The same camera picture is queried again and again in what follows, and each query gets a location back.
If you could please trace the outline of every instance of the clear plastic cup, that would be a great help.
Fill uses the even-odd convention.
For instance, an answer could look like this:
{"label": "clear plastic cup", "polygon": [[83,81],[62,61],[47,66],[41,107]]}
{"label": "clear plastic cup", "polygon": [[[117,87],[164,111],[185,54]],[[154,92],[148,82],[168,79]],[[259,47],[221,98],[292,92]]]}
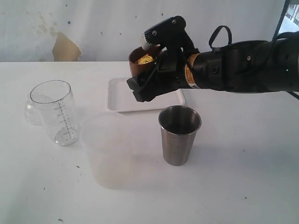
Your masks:
{"label": "clear plastic cup", "polygon": [[67,82],[52,80],[41,83],[31,91],[30,98],[47,134],[55,143],[68,146],[78,140],[75,102]]}
{"label": "clear plastic cup", "polygon": [[133,156],[128,118],[113,112],[99,114],[82,126],[80,142],[99,185],[116,189],[129,179]]}

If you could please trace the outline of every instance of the white table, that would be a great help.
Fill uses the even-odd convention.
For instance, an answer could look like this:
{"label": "white table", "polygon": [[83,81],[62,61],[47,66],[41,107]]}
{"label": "white table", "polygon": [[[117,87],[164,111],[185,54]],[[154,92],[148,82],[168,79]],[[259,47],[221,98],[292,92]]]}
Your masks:
{"label": "white table", "polygon": [[107,82],[129,77],[128,63],[0,63],[0,75],[2,224],[298,223],[299,101],[287,93],[184,90],[202,127],[181,167],[163,160],[160,111],[126,114],[140,127],[135,172],[109,190],[80,143],[52,143],[26,122],[24,105],[35,85],[62,79],[82,123],[105,110]]}

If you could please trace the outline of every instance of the brown cup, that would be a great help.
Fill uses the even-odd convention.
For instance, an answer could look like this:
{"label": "brown cup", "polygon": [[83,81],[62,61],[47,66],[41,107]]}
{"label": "brown cup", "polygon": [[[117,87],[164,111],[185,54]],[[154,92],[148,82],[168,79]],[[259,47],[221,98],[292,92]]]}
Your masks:
{"label": "brown cup", "polygon": [[137,64],[137,61],[143,56],[149,54],[153,58],[156,58],[159,55],[159,46],[153,46],[149,50],[145,51],[142,47],[136,48],[129,55],[129,64],[132,77],[138,76],[143,71],[148,70],[151,66],[153,66],[154,61],[146,63],[146,64]]}

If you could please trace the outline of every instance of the metal cup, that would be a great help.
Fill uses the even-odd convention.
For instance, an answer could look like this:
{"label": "metal cup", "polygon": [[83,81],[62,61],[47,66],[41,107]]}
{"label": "metal cup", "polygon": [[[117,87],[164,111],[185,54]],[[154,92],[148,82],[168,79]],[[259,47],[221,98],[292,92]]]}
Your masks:
{"label": "metal cup", "polygon": [[163,157],[173,166],[185,164],[201,126],[199,114],[186,106],[170,106],[159,115]]}

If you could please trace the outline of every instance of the translucent plastic bowl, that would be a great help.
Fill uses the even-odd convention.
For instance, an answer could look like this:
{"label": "translucent plastic bowl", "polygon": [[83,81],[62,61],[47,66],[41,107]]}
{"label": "translucent plastic bowl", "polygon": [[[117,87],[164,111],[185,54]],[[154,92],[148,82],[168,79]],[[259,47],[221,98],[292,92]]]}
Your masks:
{"label": "translucent plastic bowl", "polygon": [[80,131],[94,178],[101,186],[116,189],[130,177],[132,147],[129,119],[124,115],[105,112],[90,119]]}

